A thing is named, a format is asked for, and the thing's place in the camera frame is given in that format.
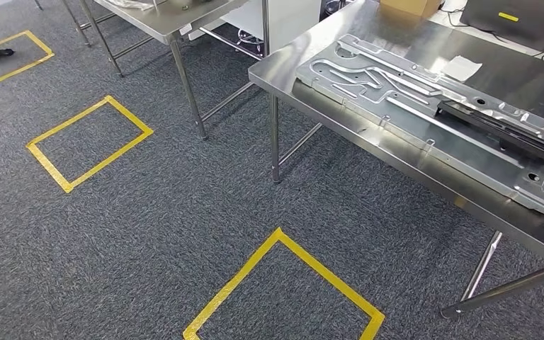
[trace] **white cabinet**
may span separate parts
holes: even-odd
[[[270,49],[276,51],[318,23],[321,0],[268,0]],[[245,5],[222,17],[227,23],[259,39],[264,38],[261,0]]]

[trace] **hole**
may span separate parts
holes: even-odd
[[[528,174],[528,178],[534,182],[539,182],[539,180],[541,180],[541,178],[537,176],[537,174],[533,174],[532,172]]]

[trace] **laptop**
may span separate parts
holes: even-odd
[[[460,21],[544,50],[544,0],[468,0]]]

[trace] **table top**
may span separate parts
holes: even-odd
[[[239,8],[247,0],[167,0],[146,11],[123,8],[107,0],[94,0],[117,16],[168,45],[174,33],[191,24],[195,29],[213,22],[219,17]]]
[[[458,55],[483,63],[465,82],[468,86],[543,117],[544,62],[372,0],[358,0],[249,68],[251,81],[264,90],[544,258],[544,215],[432,157],[421,163],[419,149],[296,80],[303,62],[347,33],[432,71]]]

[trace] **stand leg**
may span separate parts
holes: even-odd
[[[97,31],[97,34],[99,35],[99,39],[101,39],[101,43],[103,44],[103,48],[105,48],[105,51],[109,55],[109,61],[111,61],[113,63],[113,66],[115,67],[115,71],[120,77],[123,77],[122,70],[120,70],[120,67],[118,66],[118,62],[116,62],[115,58],[111,54],[111,50],[109,49],[109,46],[107,45],[107,42],[105,41],[105,38],[103,37],[103,34],[101,33],[101,30],[97,26],[97,22],[95,22],[95,18],[91,14],[91,10],[86,5],[86,0],[80,0],[80,6],[82,7],[82,11],[84,11],[84,14],[86,14],[86,17],[88,18],[91,25]]]
[[[502,239],[502,235],[502,232],[495,232],[493,234],[493,237],[491,238],[491,241],[489,241],[487,248],[484,250],[484,253],[477,265],[477,268],[475,269],[475,272],[473,273],[472,278],[468,283],[468,287],[466,287],[466,290],[464,290],[464,295],[462,295],[460,301],[469,299],[475,294],[475,290],[477,289],[482,274],[485,273],[485,269],[487,269],[487,265],[489,265],[489,262],[493,257],[493,253],[495,252],[495,249],[497,249],[499,240]]]
[[[281,182],[278,155],[278,98],[270,95],[270,142],[272,143],[272,181]]]
[[[203,121],[201,120],[201,115],[199,114],[199,108],[197,107],[197,101],[193,95],[193,90],[191,89],[191,83],[188,81],[188,76],[186,75],[186,69],[182,63],[182,57],[180,55],[180,49],[178,47],[178,42],[176,39],[172,39],[170,42],[170,48],[172,49],[172,55],[174,56],[174,61],[178,67],[178,72],[184,85],[184,91],[188,98],[188,103],[191,105],[191,113],[193,114],[193,119],[195,120],[195,125],[199,130],[199,135],[203,140],[208,138],[208,135],[205,133],[205,128],[203,127]]]
[[[66,8],[67,13],[69,13],[69,16],[72,17],[72,21],[74,22],[74,25],[76,26],[76,32],[78,32],[78,34],[80,34],[80,38],[82,39],[82,42],[86,46],[90,47],[91,43],[89,43],[89,39],[86,37],[86,34],[84,34],[84,31],[82,30],[82,28],[80,28],[80,24],[78,23],[78,20],[76,19],[76,17],[72,13],[72,10],[70,9],[69,4],[67,3],[67,0],[62,0],[62,4]]]
[[[261,0],[261,22],[263,23],[263,55],[268,57],[270,51],[270,16],[268,0]],[[272,182],[281,182],[281,170],[278,154],[278,98],[270,95],[270,142],[272,146]]]
[[[445,318],[456,317],[462,313],[469,312],[475,308],[487,305],[492,302],[503,300],[512,295],[522,293],[531,288],[544,284],[544,269],[536,271],[518,280],[514,280],[505,285],[488,290],[485,293],[475,297],[463,300],[441,310],[441,315]]]

